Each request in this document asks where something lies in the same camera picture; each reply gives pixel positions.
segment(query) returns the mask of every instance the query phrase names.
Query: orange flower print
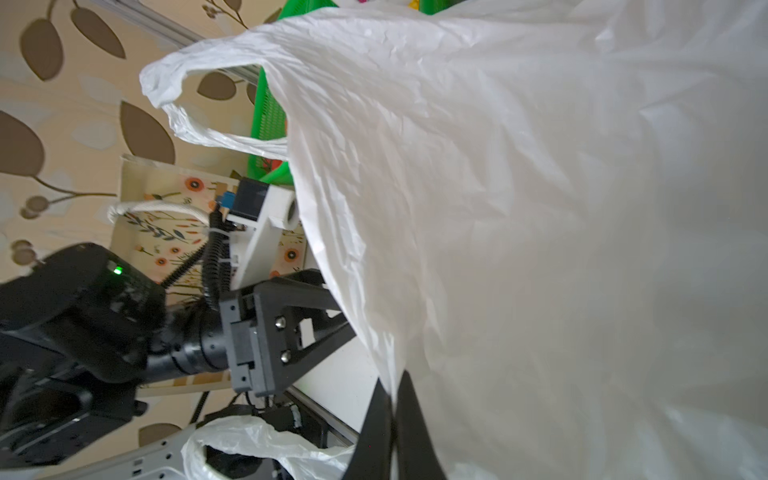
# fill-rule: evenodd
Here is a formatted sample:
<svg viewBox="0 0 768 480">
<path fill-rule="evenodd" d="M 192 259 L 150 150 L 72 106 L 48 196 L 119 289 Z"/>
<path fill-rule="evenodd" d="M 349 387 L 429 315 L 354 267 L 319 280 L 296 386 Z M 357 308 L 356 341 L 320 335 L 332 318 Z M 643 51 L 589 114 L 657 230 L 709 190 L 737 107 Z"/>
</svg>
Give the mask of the orange flower print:
<svg viewBox="0 0 768 480">
<path fill-rule="evenodd" d="M 266 172 L 271 172 L 272 170 L 276 170 L 282 164 L 283 164 L 282 160 L 271 160 L 269 158 L 261 159 L 261 167 Z"/>
<path fill-rule="evenodd" d="M 184 185 L 187 186 L 187 189 L 192 190 L 193 192 L 199 192 L 205 188 L 203 181 L 195 177 L 187 178 L 187 180 L 184 182 Z"/>
<path fill-rule="evenodd" d="M 295 262 L 299 258 L 299 251 L 295 248 L 289 248 L 286 250 L 285 259 L 286 262 Z"/>
</svg>

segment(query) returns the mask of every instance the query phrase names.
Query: small white plastic bag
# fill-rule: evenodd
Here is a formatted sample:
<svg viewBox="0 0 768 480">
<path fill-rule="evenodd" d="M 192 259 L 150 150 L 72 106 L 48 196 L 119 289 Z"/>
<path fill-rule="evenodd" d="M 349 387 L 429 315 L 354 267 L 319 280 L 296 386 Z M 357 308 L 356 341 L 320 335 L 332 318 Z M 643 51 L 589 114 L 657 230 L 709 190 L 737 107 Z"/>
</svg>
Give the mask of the small white plastic bag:
<svg viewBox="0 0 768 480">
<path fill-rule="evenodd" d="M 231 416 L 213 420 L 192 434 L 181 455 L 189 480 L 228 480 L 205 459 L 205 446 L 225 453 L 274 458 L 296 480 L 339 480 L 344 475 L 354 446 L 318 449 L 291 432 L 278 432 L 259 417 Z"/>
</svg>

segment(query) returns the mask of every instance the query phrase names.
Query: white plastic bag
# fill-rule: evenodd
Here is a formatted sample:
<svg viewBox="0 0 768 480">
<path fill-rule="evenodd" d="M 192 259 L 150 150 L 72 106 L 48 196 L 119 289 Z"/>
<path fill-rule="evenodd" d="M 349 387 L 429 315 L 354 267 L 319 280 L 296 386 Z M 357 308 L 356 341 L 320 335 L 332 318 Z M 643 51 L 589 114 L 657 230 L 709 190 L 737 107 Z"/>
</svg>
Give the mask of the white plastic bag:
<svg viewBox="0 0 768 480">
<path fill-rule="evenodd" d="M 232 416 L 213 420 L 184 444 L 184 473 L 188 480 L 228 480 L 206 463 L 205 446 L 225 453 L 274 458 L 296 480 L 339 480 L 354 447 L 318 449 L 291 432 L 278 432 L 259 417 Z"/>
<path fill-rule="evenodd" d="M 141 82 L 226 146 L 181 80 L 266 69 L 326 282 L 452 478 L 766 478 L 767 8 L 331 8 Z"/>
</svg>

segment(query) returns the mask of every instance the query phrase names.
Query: wall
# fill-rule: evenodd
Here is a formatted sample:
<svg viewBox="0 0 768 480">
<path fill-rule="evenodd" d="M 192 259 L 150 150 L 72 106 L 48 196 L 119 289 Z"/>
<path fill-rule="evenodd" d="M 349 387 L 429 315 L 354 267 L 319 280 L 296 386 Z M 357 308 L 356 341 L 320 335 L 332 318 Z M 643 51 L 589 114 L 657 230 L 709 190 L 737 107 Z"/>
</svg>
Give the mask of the wall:
<svg viewBox="0 0 768 480">
<path fill-rule="evenodd" d="M 165 114 L 141 94 L 139 71 L 175 49 L 166 42 L 87 0 L 6 1 L 0 22 L 0 281 L 68 244 L 109 244 L 121 154 L 245 172 L 245 154 L 169 135 Z M 201 123 L 248 135 L 247 87 L 198 75 L 179 103 Z"/>
<path fill-rule="evenodd" d="M 219 38 L 274 21 L 285 0 L 141 0 L 141 4 L 198 35 Z"/>
</svg>

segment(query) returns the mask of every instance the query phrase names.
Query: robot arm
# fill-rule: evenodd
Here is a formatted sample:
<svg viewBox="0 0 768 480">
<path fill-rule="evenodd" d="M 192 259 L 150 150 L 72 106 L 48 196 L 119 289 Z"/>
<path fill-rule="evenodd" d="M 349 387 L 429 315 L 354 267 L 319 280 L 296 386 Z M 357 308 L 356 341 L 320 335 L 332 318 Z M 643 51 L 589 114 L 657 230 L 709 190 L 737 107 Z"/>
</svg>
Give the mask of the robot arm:
<svg viewBox="0 0 768 480">
<path fill-rule="evenodd" d="M 273 217 L 259 198 L 276 187 L 257 187 L 251 216 Z M 264 248 L 274 258 L 276 243 Z M 161 285 L 103 247 L 53 253 L 0 286 L 0 468 L 58 464 L 130 422 L 146 411 L 143 383 L 229 368 L 238 392 L 283 392 L 354 337 L 322 284 L 298 272 L 223 292 L 221 314 L 203 300 L 166 308 Z"/>
</svg>

